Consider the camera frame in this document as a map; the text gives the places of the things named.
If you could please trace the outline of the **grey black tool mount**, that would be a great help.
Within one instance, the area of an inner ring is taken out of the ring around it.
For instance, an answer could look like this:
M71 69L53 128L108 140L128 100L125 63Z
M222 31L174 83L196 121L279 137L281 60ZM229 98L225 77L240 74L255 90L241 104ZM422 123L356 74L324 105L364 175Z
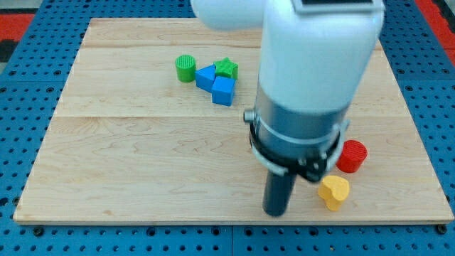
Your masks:
M254 109L245 112L254 155L278 176L294 173L317 183L341 157L347 110L290 110L259 85Z

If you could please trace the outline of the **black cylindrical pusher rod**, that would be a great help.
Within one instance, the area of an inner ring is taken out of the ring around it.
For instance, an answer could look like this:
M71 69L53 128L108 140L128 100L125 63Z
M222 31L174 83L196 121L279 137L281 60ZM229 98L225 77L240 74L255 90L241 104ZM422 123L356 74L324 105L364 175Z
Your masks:
M286 212L295 180L296 174L286 173L280 176L268 171L262 200L265 213L279 217Z

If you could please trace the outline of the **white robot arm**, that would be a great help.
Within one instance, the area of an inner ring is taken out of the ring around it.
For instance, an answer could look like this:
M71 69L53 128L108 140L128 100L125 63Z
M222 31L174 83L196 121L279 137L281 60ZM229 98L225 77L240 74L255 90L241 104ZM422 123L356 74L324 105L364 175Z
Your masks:
M260 28L255 105L244 113L267 168L262 207L283 215L297 176L319 182L341 156L346 112L378 40L385 5L372 1L192 0L219 31Z

